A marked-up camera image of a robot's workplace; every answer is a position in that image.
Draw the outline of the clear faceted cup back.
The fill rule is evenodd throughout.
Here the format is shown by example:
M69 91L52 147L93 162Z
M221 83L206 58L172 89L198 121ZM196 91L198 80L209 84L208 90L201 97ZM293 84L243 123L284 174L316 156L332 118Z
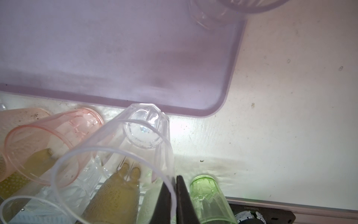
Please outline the clear faceted cup back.
M153 104L132 104L108 121L89 138L64 154L54 165L51 187L56 199L64 204L59 190L74 182L92 161L102 178L91 200L104 182L124 163L141 169L139 191L147 191L158 179L171 193L171 219L176 210L174 155L170 143L169 117ZM75 224L91 224L76 215Z

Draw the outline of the bright green cup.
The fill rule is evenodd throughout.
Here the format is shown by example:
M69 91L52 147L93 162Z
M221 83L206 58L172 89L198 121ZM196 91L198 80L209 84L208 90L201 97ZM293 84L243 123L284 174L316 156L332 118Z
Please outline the bright green cup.
M227 199L212 176L195 177L189 185L189 194L201 224L237 223Z

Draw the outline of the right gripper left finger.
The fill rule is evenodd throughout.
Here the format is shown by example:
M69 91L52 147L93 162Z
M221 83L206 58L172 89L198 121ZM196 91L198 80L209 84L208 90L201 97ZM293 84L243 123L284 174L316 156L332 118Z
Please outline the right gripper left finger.
M170 224L171 201L171 193L163 183L150 224Z

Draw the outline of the lilac plastic tray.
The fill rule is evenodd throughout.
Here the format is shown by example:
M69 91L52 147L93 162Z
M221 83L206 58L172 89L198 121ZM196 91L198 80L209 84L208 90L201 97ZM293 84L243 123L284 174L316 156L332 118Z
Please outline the lilac plastic tray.
M207 117L244 29L207 30L188 1L1 1L1 91Z

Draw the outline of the peach cup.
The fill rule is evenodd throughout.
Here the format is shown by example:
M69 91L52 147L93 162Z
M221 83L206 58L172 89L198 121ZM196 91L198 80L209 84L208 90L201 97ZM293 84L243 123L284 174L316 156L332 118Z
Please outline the peach cup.
M1 111L1 181L5 180L15 169L4 155L5 138L14 128L27 125L51 114L41 108L21 108Z

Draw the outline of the amber cup left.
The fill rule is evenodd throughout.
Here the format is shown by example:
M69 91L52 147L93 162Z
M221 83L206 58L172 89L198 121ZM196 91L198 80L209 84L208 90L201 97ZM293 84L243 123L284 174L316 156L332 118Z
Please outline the amber cup left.
M24 164L24 174L37 178L53 167L58 157L53 155L50 148L32 154ZM19 191L31 180L18 171L1 181L1 199L5 200Z

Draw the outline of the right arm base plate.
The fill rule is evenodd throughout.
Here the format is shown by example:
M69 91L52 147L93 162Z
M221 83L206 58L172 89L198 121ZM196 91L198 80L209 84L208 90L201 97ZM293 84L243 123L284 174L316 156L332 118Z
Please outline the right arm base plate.
M293 212L247 205L230 204L238 224L293 224Z

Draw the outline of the pink cup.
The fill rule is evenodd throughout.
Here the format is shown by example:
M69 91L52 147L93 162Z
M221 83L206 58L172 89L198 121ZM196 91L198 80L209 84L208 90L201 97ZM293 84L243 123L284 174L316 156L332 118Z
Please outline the pink cup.
M27 159L46 148L59 159L103 124L102 117L90 108L54 114L12 129L5 138L4 155L15 171L31 181L49 185L51 168L37 178L29 177L23 173Z

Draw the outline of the amber cup right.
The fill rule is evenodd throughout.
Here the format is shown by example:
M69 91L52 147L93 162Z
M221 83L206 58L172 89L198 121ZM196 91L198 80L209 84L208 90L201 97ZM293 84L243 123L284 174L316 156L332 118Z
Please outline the amber cup right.
M134 224L139 207L141 169L124 163L107 179L82 214L91 224Z

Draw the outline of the pale green cup front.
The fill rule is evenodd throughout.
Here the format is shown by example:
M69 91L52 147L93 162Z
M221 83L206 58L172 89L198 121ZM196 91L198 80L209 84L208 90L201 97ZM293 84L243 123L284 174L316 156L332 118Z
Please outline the pale green cup front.
M157 180L147 191L140 193L137 224L149 224L161 191L163 181Z

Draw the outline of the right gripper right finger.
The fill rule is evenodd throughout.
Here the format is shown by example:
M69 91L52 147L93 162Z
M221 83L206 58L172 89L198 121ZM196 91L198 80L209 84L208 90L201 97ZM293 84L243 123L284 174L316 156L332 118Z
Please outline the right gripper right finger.
M183 176L176 177L177 224L200 224L195 213Z

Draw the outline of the amber cup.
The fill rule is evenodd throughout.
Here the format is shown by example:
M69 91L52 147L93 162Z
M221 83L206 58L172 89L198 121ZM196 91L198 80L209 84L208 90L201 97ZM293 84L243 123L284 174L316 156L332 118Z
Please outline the amber cup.
M58 157L53 155L50 148L32 154L24 164L24 174L37 178L53 167ZM19 191L31 180L18 171L1 181L1 199L5 200Z
M82 214L91 224L134 224L139 207L141 169L124 163L107 179Z

